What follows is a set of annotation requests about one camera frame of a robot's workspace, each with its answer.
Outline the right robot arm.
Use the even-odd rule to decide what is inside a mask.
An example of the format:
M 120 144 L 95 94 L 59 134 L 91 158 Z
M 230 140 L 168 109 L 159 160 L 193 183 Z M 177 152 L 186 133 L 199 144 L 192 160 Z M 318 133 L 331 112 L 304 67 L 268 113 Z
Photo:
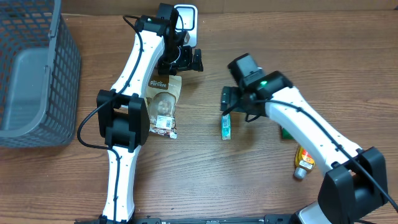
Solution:
M 228 64 L 236 87 L 224 87 L 221 110 L 245 113 L 246 122 L 267 117 L 312 156 L 323 174 L 317 200 L 291 215 L 265 215 L 265 223 L 356 223 L 386 203 L 386 160 L 375 147 L 350 141 L 323 119 L 280 71 L 266 74 L 250 54 Z

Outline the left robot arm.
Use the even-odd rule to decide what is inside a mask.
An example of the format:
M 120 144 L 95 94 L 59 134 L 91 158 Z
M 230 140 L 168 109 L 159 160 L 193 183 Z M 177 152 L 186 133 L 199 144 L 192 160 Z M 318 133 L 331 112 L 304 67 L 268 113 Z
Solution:
M 132 26 L 134 45 L 124 70 L 111 89 L 99 91 L 96 98 L 99 132 L 109 158 L 108 195 L 98 223 L 132 220 L 136 162 L 150 130 L 144 95 L 153 71 L 203 71 L 196 48 L 196 6 L 161 3 L 155 16 L 138 17 Z

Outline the teal Kleenex tissue pack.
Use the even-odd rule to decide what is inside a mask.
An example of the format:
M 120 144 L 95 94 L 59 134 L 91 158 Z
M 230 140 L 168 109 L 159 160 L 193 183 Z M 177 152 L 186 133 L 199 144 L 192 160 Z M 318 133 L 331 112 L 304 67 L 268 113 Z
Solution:
M 230 114 L 221 117 L 221 137 L 222 140 L 231 139 L 231 118 Z

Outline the yellow tea bottle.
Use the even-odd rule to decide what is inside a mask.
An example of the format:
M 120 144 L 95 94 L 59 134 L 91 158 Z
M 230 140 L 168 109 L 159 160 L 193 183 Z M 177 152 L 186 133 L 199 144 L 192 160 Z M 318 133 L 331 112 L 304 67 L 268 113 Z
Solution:
M 302 180 L 310 173 L 315 167 L 315 161 L 313 157 L 308 153 L 306 149 L 299 146 L 295 155 L 295 172 L 294 177 Z

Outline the brown snack bag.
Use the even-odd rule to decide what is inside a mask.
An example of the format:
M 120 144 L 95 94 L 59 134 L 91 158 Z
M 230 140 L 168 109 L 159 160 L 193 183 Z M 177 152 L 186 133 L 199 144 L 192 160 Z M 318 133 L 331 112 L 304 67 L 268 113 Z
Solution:
M 175 106 L 180 97 L 180 76 L 153 76 L 146 88 L 150 132 L 177 139 Z

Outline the green lidded white jar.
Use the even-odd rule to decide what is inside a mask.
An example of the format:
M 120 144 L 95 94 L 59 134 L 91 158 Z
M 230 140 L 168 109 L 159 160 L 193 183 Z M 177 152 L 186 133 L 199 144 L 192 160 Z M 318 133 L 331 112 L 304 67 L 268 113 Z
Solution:
M 282 139 L 294 139 L 294 137 L 285 128 L 281 128 L 281 136 Z

